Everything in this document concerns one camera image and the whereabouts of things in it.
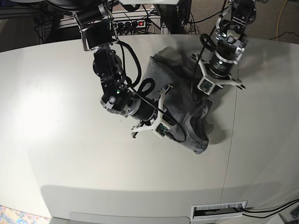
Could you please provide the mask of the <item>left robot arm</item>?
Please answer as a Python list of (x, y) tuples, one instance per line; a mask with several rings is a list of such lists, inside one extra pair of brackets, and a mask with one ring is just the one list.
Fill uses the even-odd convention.
[(255, 19), (255, 0), (230, 0), (218, 15), (211, 33), (200, 35), (202, 49), (192, 57), (197, 64), (195, 70), (200, 69), (197, 88), (201, 92), (211, 95), (225, 85), (246, 89), (241, 80), (232, 78), (231, 70), (239, 63), (247, 46), (245, 29)]

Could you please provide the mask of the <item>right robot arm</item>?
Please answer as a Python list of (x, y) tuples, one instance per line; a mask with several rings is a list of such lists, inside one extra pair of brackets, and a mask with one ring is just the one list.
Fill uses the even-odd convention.
[[(151, 78), (141, 80), (142, 69), (133, 49), (120, 41), (112, 15), (114, 0), (49, 0), (51, 6), (72, 16), (79, 27), (84, 51), (93, 51), (94, 73), (100, 78), (103, 89), (101, 104), (110, 113), (131, 116), (139, 120), (132, 135), (152, 131), (158, 137), (168, 136), (175, 121), (167, 115), (164, 100), (167, 90), (162, 88), (156, 99), (147, 95), (155, 88)], [(119, 58), (111, 45), (127, 49), (137, 67), (137, 78), (132, 81), (126, 74), (125, 58)]]

